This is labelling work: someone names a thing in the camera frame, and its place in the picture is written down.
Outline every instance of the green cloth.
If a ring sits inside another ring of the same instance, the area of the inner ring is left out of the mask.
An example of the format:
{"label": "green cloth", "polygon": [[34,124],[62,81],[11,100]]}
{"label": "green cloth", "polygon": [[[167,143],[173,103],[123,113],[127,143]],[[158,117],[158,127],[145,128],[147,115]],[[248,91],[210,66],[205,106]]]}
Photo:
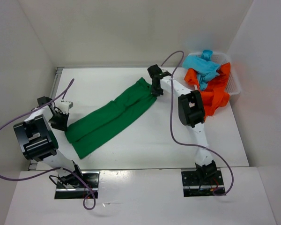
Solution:
{"label": "green cloth", "polygon": [[144,78],[114,101],[71,124],[65,132],[80,159],[99,148],[137,120],[156,101]]}

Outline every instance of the red wire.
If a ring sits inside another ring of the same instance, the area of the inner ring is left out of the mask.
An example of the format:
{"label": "red wire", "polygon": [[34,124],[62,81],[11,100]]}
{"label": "red wire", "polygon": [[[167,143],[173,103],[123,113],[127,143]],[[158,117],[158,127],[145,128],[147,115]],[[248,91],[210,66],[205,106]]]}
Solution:
{"label": "red wire", "polygon": [[[91,185],[89,185],[89,188],[92,190],[92,186]],[[87,192],[86,192],[87,193]],[[88,196],[88,198],[90,198],[90,196]]]}
{"label": "red wire", "polygon": [[84,192],[83,192],[83,195],[82,195],[82,197],[83,197],[83,198],[85,197],[85,187],[84,187]]}
{"label": "red wire", "polygon": [[216,188],[218,188],[219,187],[219,182],[216,180],[216,178],[214,178],[214,181],[216,182]]}

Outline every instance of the clothing pile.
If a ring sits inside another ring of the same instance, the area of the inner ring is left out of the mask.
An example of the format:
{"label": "clothing pile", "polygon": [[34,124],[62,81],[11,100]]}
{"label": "clothing pile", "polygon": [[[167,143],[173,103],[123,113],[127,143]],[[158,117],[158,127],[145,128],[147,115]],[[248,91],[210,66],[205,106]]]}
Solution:
{"label": "clothing pile", "polygon": [[231,65],[220,65],[211,61],[211,50],[204,50],[201,58],[187,56],[182,67],[188,69],[184,80],[189,85],[196,85],[201,92],[205,109],[205,118],[212,116],[220,106],[225,106],[230,95],[225,92]]}

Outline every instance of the orange cloth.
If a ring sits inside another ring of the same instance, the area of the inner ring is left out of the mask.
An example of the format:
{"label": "orange cloth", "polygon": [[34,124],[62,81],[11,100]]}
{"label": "orange cloth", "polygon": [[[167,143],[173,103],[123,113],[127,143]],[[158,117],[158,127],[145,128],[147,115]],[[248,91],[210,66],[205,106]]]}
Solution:
{"label": "orange cloth", "polygon": [[[200,91],[205,109],[205,118],[207,116],[212,116],[218,107],[225,106],[228,103],[230,95],[225,92],[225,88],[228,82],[230,69],[230,63],[221,65],[218,70],[220,75],[209,81],[204,91]],[[184,80],[189,85],[196,85],[199,89],[200,85],[197,80],[197,72],[193,69],[188,70]]]}

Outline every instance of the cable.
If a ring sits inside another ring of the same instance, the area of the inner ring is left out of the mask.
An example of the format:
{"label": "cable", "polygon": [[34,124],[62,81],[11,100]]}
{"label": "cable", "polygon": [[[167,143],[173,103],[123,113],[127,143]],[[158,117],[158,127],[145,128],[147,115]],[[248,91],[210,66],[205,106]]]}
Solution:
{"label": "cable", "polygon": [[[50,100],[52,101],[53,99],[52,98],[50,98]],[[52,102],[53,104],[54,104],[54,108],[55,108],[55,102]]]}
{"label": "cable", "polygon": [[60,112],[62,112],[62,110],[61,110],[61,109],[59,109],[59,108],[58,108],[58,107],[56,107],[56,106],[54,107],[54,109],[58,109]]}
{"label": "cable", "polygon": [[210,151],[212,153],[214,153],[215,155],[217,155],[228,167],[230,173],[231,173],[231,185],[230,187],[228,188],[228,190],[223,193],[223,194],[216,194],[214,191],[212,192],[213,195],[215,196],[222,196],[222,195],[226,195],[227,193],[230,192],[230,190],[232,189],[233,187],[233,184],[234,184],[234,175],[233,175],[233,172],[232,172],[232,169],[231,167],[229,166],[229,164],[227,163],[227,161],[219,154],[217,153],[216,151],[213,151],[211,149],[209,149],[208,147],[205,147],[205,146],[202,146],[202,145],[199,145],[199,144],[186,144],[186,143],[181,143],[179,141],[176,140],[176,138],[174,137],[174,133],[173,133],[173,109],[174,109],[174,84],[173,84],[173,76],[174,76],[174,73],[175,71],[177,70],[177,68],[179,67],[180,63],[182,62],[183,58],[184,58],[184,52],[183,51],[176,51],[176,52],[173,52],[171,55],[169,55],[167,57],[167,59],[161,64],[161,66],[164,65],[164,63],[174,54],[176,53],[182,53],[182,57],[181,57],[181,60],[179,61],[179,63],[177,64],[177,66],[175,67],[175,69],[173,70],[173,73],[172,73],[172,76],[171,76],[171,104],[170,104],[170,135],[173,139],[174,142],[176,142],[177,144],[180,144],[180,145],[183,145],[183,146],[193,146],[193,147],[199,147],[199,148],[203,148],[203,149],[206,149],[207,151]]}
{"label": "cable", "polygon": [[201,180],[199,180],[199,187],[198,187],[198,192],[197,193],[200,192],[200,189],[201,189]]}
{"label": "cable", "polygon": [[[54,102],[56,99],[60,98],[62,95],[65,95],[65,94],[67,93],[67,91],[69,90],[69,88],[72,86],[73,82],[74,82],[74,79],[71,80],[71,82],[69,83],[69,85],[67,86],[67,88],[66,88],[60,95],[58,95],[55,99],[53,99],[52,101],[50,101],[50,102],[48,102],[48,103],[46,103],[46,104],[40,106],[39,108],[36,108],[36,109],[34,109],[34,110],[32,110],[32,111],[29,111],[29,112],[27,112],[27,113],[24,113],[24,114],[22,114],[22,115],[20,115],[20,116],[18,116],[18,117],[16,117],[16,118],[14,118],[14,119],[8,121],[6,124],[4,124],[4,125],[2,125],[2,126],[0,127],[0,131],[1,131],[4,127],[6,127],[7,125],[9,125],[9,124],[11,124],[12,122],[18,120],[19,118],[22,118],[22,117],[24,117],[24,116],[30,115],[30,114],[32,114],[32,113],[34,113],[34,112],[40,110],[41,108],[44,108],[45,106],[50,105],[52,102]],[[43,175],[43,174],[45,174],[45,173],[49,173],[49,172],[51,172],[51,171],[58,170],[58,169],[60,169],[60,167],[58,167],[58,168],[53,168],[53,169],[50,169],[50,170],[41,172],[41,173],[39,173],[39,174],[37,174],[37,175],[31,176],[31,177],[26,177],[26,178],[15,179],[15,178],[8,178],[8,177],[2,176],[2,175],[0,175],[0,178],[1,178],[1,179],[4,179],[4,180],[8,180],[8,181],[29,180],[29,179],[32,179],[32,178],[41,176],[41,175]]]}
{"label": "cable", "polygon": [[53,176],[53,175],[50,175],[50,176],[49,176],[49,179],[52,181],[52,183],[55,184],[55,186],[57,186],[57,183],[53,180],[52,177],[57,178],[57,181],[59,180],[59,178],[58,178],[57,176]]}
{"label": "cable", "polygon": [[[89,193],[84,197],[83,199],[83,207],[86,209],[86,210],[93,210],[96,206],[96,197],[95,197],[95,194],[93,192],[93,190],[83,181],[83,179],[81,179],[76,173],[66,169],[66,168],[62,168],[63,170],[65,171],[68,171],[69,173],[71,173],[74,177],[76,177],[88,190],[89,190]],[[88,208],[86,205],[85,205],[85,201],[88,199],[88,197],[92,195],[93,197],[93,200],[94,200],[94,204],[92,207]]]}
{"label": "cable", "polygon": [[216,187],[219,187],[219,182],[217,181],[217,179],[216,178],[214,178],[214,181],[216,182]]}
{"label": "cable", "polygon": [[[20,115],[20,116],[17,116],[17,117],[15,117],[14,119],[12,119],[12,120],[8,121],[7,123],[5,123],[4,125],[2,125],[2,126],[0,127],[0,131],[1,131],[3,128],[5,128],[7,125],[11,124],[12,122],[14,122],[14,121],[16,121],[16,120],[18,120],[18,119],[20,119],[20,118],[22,118],[22,117],[24,117],[24,116],[30,115],[30,114],[32,114],[32,113],[34,113],[34,112],[40,110],[41,108],[46,107],[47,105],[50,105],[51,103],[53,103],[55,100],[57,100],[57,99],[60,98],[61,96],[63,96],[62,98],[64,98],[65,95],[66,95],[66,93],[67,93],[67,91],[68,91],[69,88],[72,86],[73,82],[74,82],[74,79],[72,79],[72,80],[70,81],[70,83],[69,83],[69,85],[67,86],[67,88],[66,88],[60,95],[58,95],[56,98],[54,98],[54,99],[51,100],[50,102],[48,102],[48,103],[46,103],[46,104],[40,106],[39,108],[36,108],[36,109],[32,110],[32,111],[29,111],[29,112],[24,113],[24,114],[22,114],[22,115]],[[72,171],[70,171],[70,170],[68,170],[68,169],[66,169],[66,168],[61,168],[61,167],[52,168],[52,169],[50,169],[50,170],[46,170],[46,171],[44,171],[44,172],[41,172],[41,173],[39,173],[39,174],[37,174],[37,175],[34,175],[34,176],[31,176],[31,177],[17,178],[17,179],[16,179],[16,178],[5,177],[5,176],[2,176],[2,175],[0,174],[0,178],[3,179],[3,180],[7,180],[7,181],[24,181],[24,180],[30,180],[30,179],[35,178],[35,177],[39,177],[39,176],[41,176],[41,175],[43,175],[43,174],[46,174],[46,173],[49,173],[49,172],[51,172],[51,171],[55,171],[55,170],[58,170],[58,169],[63,169],[63,170],[65,170],[65,171],[68,171],[69,173],[71,173],[74,177],[76,177],[76,178],[89,190],[90,193],[83,199],[83,207],[84,207],[85,209],[87,209],[87,210],[92,210],[92,209],[94,209],[94,207],[96,206],[96,198],[95,198],[95,195],[94,195],[93,191],[91,190],[91,188],[90,188],[79,176],[77,176],[74,172],[72,172]],[[93,204],[93,206],[92,206],[91,208],[88,208],[88,207],[85,205],[85,201],[86,201],[87,197],[90,196],[90,195],[92,195],[92,197],[93,197],[93,199],[94,199],[94,204]]]}

